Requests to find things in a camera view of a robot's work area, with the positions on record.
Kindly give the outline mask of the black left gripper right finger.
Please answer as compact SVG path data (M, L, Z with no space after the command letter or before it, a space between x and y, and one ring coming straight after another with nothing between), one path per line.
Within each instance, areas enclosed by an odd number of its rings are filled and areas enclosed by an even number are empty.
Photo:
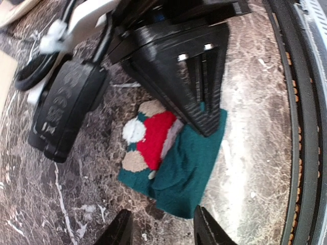
M236 245L213 216L199 205L194 212L194 241L201 245Z

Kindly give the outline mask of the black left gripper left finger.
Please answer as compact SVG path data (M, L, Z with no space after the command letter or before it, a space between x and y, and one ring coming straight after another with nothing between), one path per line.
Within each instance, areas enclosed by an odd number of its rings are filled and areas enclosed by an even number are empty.
M131 245L133 244L132 212L122 209L94 245Z

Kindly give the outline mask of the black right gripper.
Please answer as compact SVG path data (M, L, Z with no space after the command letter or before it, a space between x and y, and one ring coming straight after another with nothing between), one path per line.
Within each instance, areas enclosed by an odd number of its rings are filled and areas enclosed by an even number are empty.
M250 13L248 1L120 1L108 50L116 64L133 52L123 34L156 22L180 24L204 18L210 25ZM126 73L204 137L219 126L220 97L229 27L201 26L161 37L121 61Z

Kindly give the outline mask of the green christmas bear sock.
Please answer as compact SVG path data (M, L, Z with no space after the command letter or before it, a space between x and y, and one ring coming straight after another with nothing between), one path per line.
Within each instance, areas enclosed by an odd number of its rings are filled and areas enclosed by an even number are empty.
M227 112L217 131L204 137L159 101L142 103L123 127L127 152L118 179L156 201L158 209L192 219L201 203L223 140Z

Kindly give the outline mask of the wooden compartment tray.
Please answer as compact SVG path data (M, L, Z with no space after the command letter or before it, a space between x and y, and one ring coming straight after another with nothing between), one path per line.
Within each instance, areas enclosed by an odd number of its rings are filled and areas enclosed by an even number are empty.
M7 94L11 83L14 79L15 72L18 66L18 62L1 51L1 66L0 66L0 96L1 96L1 113L5 106L5 102L7 99Z

